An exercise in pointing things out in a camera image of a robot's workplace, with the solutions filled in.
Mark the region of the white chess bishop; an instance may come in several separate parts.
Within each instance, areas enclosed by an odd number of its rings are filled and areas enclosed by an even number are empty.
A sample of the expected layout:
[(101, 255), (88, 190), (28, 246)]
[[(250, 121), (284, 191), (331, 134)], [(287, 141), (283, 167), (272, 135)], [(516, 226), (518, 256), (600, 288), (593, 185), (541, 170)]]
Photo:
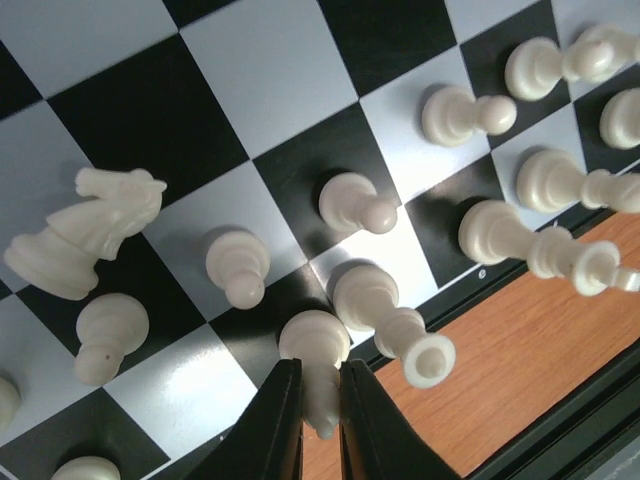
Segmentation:
[(278, 348), (281, 358), (301, 361), (305, 422), (319, 438), (331, 438), (341, 417), (339, 369), (350, 351), (344, 324), (325, 311), (300, 312), (284, 326)]

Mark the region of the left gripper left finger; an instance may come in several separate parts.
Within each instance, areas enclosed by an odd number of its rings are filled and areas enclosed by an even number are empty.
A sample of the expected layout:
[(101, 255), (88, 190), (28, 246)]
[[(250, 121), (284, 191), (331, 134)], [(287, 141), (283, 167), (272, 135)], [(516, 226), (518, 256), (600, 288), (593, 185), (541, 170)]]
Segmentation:
[(302, 403), (301, 361), (279, 361), (227, 437), (187, 477), (300, 479)]

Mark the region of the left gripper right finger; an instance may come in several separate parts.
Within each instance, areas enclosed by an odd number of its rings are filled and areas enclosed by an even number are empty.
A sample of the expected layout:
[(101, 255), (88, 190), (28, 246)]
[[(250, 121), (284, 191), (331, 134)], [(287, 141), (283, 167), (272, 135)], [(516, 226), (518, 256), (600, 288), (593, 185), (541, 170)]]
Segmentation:
[(340, 369), (340, 452), (344, 479), (456, 479), (362, 360)]

